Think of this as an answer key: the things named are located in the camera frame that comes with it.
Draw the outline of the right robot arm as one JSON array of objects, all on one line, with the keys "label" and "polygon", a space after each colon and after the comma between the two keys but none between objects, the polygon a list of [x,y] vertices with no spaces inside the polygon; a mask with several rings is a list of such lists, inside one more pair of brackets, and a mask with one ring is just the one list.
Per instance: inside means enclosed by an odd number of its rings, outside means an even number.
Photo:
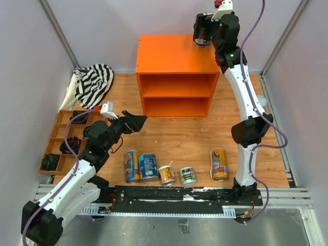
[{"label": "right robot arm", "polygon": [[233,11],[213,20],[213,15],[200,13],[193,25],[193,42],[199,47],[213,45],[215,61],[229,81],[236,98],[240,123],[232,126],[231,134],[238,145],[238,169],[234,177],[231,198],[238,205],[263,204],[258,182],[254,178],[257,148],[273,123],[257,99],[250,80],[247,59],[237,45],[239,18]]}]

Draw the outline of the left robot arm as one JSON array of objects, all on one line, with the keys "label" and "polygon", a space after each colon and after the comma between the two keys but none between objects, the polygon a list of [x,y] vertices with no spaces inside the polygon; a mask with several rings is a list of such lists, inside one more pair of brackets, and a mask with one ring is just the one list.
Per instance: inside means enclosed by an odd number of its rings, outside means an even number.
[{"label": "left robot arm", "polygon": [[147,116],[110,113],[108,121],[98,120],[87,131],[87,143],[73,168],[38,202],[27,202],[22,211],[22,243],[56,245],[66,225],[87,205],[109,199],[109,182],[97,172],[109,159],[109,150],[123,134],[139,132]]}]

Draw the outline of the white lid yellow jar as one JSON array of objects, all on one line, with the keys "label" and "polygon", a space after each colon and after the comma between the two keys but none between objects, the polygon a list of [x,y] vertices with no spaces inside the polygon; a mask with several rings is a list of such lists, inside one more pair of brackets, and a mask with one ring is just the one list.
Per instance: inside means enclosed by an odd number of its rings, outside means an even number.
[{"label": "white lid yellow jar", "polygon": [[259,104],[264,108],[267,105],[267,99],[262,95],[257,95]]}]

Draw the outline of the tall yellow purple can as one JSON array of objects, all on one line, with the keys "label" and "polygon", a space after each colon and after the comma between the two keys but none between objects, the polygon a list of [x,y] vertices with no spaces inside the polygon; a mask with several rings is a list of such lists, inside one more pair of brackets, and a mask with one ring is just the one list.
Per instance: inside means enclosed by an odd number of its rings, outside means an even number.
[{"label": "tall yellow purple can", "polygon": [[211,156],[211,177],[216,181],[225,181],[229,178],[226,151],[224,148],[214,148],[210,152]]}]

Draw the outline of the blue soup can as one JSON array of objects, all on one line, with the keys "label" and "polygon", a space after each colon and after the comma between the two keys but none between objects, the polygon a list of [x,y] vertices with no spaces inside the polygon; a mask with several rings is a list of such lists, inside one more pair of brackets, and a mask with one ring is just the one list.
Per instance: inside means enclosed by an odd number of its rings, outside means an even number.
[{"label": "blue soup can", "polygon": [[139,156],[139,171],[143,183],[158,181],[158,168],[156,156],[154,154],[143,154]]}]

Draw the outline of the dark blue food can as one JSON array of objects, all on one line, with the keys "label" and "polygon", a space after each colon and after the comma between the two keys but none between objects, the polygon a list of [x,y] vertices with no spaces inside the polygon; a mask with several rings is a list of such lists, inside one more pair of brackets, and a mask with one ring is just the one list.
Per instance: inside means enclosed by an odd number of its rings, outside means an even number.
[{"label": "dark blue food can", "polygon": [[202,39],[193,41],[193,43],[198,47],[208,47],[211,44],[211,37],[205,28],[202,28]]}]

